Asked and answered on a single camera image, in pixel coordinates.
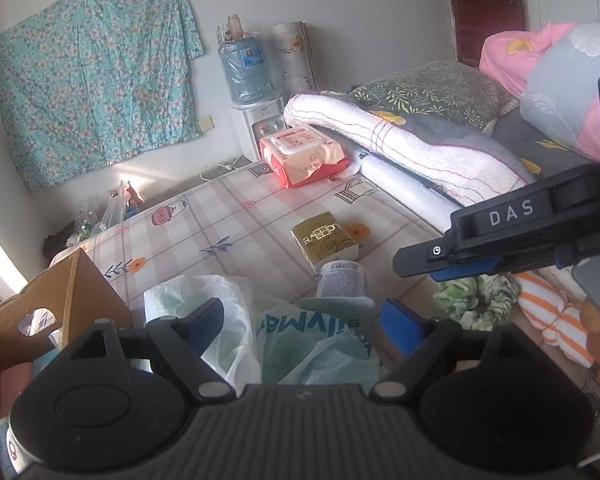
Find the curtain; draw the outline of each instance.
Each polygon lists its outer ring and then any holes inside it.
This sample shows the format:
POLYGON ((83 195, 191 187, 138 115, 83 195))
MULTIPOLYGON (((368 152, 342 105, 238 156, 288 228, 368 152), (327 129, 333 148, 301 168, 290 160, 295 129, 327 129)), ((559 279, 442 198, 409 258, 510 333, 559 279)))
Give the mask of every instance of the curtain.
POLYGON ((0 34, 0 111, 30 190, 197 137, 189 0, 58 0, 0 34))

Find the orange and white striped cloth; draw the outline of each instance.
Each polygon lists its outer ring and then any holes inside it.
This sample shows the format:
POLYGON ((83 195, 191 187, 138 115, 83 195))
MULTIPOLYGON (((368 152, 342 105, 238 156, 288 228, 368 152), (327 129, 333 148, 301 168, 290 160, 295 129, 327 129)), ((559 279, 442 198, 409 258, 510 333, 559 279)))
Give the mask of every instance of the orange and white striped cloth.
POLYGON ((589 332, 580 322, 580 310, 534 272, 514 274, 513 279, 520 287, 520 309, 542 331, 544 341, 560 347, 569 359, 589 368, 593 364, 587 351, 589 332))

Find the red door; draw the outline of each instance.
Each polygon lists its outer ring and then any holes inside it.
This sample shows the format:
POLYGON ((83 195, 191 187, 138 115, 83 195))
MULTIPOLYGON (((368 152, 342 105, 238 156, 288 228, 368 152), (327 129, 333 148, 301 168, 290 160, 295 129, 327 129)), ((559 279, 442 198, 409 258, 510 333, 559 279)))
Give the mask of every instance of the red door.
POLYGON ((451 0, 458 61, 478 66, 485 38, 503 30, 526 30, 522 0, 451 0))

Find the screw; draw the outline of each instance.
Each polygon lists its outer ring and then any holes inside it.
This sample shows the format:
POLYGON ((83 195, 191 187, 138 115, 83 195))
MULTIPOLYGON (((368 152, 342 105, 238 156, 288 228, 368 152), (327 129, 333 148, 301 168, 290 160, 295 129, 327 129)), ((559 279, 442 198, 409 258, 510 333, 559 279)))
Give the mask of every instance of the screw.
POLYGON ((383 399, 398 399, 407 393, 407 387, 396 381, 382 381, 374 386, 374 391, 383 399))
POLYGON ((219 399, 224 397, 231 391, 231 387, 227 383, 221 383, 220 381, 209 381, 208 383, 200 384, 198 392, 203 397, 208 399, 219 399))

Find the wall outlet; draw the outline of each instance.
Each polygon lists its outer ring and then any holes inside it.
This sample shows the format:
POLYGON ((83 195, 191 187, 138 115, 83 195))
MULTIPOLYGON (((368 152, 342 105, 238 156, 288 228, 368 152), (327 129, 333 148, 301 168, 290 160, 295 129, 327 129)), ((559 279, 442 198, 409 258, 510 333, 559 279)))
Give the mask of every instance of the wall outlet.
POLYGON ((214 124, 214 120, 210 115, 198 119, 198 129, 200 130, 201 134, 204 134, 209 130, 213 130, 215 127, 216 125, 214 124))

